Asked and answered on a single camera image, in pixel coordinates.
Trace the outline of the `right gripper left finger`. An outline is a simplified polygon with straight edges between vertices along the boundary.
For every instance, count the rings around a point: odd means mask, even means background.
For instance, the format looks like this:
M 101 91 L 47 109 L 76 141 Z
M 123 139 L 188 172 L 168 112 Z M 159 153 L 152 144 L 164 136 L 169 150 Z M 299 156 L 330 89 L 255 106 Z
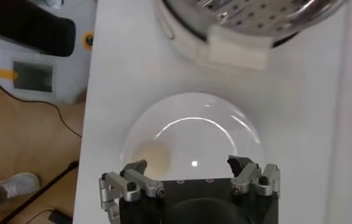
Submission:
M 116 200 L 136 202 L 142 197 L 166 196 L 163 182 L 145 176 L 146 168 L 147 161 L 141 159 L 126 164 L 119 173 L 103 173 L 99 178 L 100 206 L 108 214 L 111 224 L 121 222 L 121 212 Z

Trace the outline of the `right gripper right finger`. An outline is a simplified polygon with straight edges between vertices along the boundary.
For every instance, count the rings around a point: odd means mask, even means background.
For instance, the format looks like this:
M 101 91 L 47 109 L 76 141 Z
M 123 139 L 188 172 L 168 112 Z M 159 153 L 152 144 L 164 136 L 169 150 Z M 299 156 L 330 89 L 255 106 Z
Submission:
M 267 164 L 264 170 L 250 158 L 230 155 L 227 159 L 234 177 L 230 180 L 233 195 L 248 194 L 251 190 L 262 197 L 280 196 L 280 169 Z

